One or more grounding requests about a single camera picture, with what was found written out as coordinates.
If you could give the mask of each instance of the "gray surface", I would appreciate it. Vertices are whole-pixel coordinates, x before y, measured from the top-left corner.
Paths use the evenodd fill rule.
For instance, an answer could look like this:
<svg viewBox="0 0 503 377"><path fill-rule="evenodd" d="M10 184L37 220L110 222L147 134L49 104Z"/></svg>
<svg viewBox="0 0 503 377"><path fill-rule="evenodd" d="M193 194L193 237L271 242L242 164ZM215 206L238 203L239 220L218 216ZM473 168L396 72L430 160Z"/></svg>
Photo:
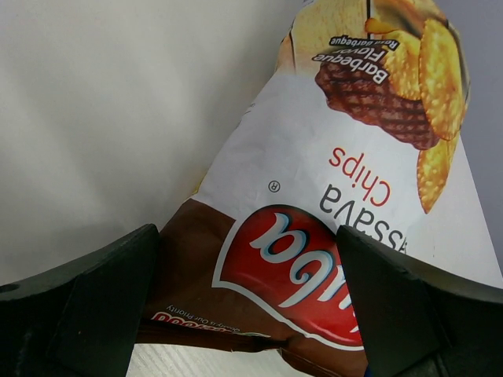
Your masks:
<svg viewBox="0 0 503 377"><path fill-rule="evenodd" d="M503 2L437 0L461 33L472 102L461 135L500 268L503 267Z"/></svg>

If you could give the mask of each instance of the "red logo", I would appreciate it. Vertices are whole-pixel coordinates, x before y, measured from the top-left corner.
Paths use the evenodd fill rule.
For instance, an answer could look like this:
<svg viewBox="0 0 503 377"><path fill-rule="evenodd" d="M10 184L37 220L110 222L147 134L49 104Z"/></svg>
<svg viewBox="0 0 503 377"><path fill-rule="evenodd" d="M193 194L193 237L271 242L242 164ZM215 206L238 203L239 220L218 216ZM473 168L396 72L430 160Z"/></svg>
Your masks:
<svg viewBox="0 0 503 377"><path fill-rule="evenodd" d="M340 350L362 350L335 234L299 208L273 205L235 224L213 287L237 291L277 320Z"/></svg>

